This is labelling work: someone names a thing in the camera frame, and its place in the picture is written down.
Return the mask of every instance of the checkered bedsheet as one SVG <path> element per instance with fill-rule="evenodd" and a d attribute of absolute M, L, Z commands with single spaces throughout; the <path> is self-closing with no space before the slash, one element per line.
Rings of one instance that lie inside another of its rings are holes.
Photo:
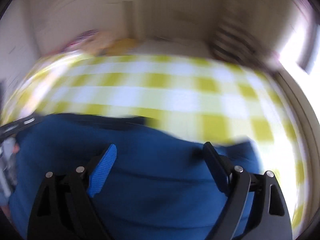
<path fill-rule="evenodd" d="M 298 233 L 308 180 L 296 124 L 265 74 L 201 58 L 59 57 L 28 77 L 4 109 L 3 122 L 31 114 L 73 112 L 151 117 L 176 137 L 213 144 L 251 139 L 263 170 L 280 183 Z"/>

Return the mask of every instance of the silver screw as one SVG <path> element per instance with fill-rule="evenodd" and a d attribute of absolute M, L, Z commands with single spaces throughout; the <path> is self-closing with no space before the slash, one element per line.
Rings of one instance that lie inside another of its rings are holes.
<path fill-rule="evenodd" d="M 242 171 L 243 171 L 243 168 L 242 168 L 241 166 L 236 165 L 236 166 L 235 166 L 235 171 L 237 171 L 237 172 L 242 172 Z"/>
<path fill-rule="evenodd" d="M 51 178 L 53 176 L 53 172 L 52 171 L 49 171 L 45 174 L 45 177 L 46 178 Z"/>
<path fill-rule="evenodd" d="M 84 172 L 84 167 L 83 166 L 79 166 L 78 168 L 76 168 L 76 172 L 78 172 L 78 173 Z"/>
<path fill-rule="evenodd" d="M 273 174 L 272 171 L 267 171 L 267 176 L 270 177 L 270 178 L 273 178 L 274 174 Z"/>

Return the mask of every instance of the bed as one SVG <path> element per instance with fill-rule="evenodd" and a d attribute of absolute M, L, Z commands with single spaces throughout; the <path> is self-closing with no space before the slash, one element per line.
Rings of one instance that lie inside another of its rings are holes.
<path fill-rule="evenodd" d="M 73 52 L 46 60 L 7 102 L 3 123 L 34 111 L 137 115 L 184 140 L 227 145 L 250 139 L 261 173 L 276 175 L 299 233 L 309 194 L 306 156 L 294 115 L 270 76 L 199 57 Z"/>

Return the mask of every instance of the blue blanket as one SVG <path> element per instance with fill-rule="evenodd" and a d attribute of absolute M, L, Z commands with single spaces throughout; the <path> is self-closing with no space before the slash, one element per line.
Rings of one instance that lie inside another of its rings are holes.
<path fill-rule="evenodd" d="M 85 166 L 109 143 L 116 145 L 117 159 L 92 202 L 115 240 L 205 239 L 226 202 L 204 160 L 197 157 L 202 144 L 143 125 L 102 129 L 49 115 L 42 123 L 20 132 L 17 142 L 18 185 L 9 205 L 12 220 L 24 238 L 45 174 L 67 174 Z M 216 150 L 234 165 L 259 172 L 250 142 Z M 250 194 L 237 235 L 244 230 L 252 199 Z"/>

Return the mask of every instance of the blue gripper pad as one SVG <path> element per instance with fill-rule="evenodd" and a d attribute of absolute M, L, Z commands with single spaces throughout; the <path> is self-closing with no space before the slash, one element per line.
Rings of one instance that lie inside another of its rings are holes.
<path fill-rule="evenodd" d="M 101 191 L 116 157 L 117 148 L 114 144 L 111 144 L 89 177 L 89 187 L 87 189 L 89 197 L 94 197 L 95 194 Z"/>

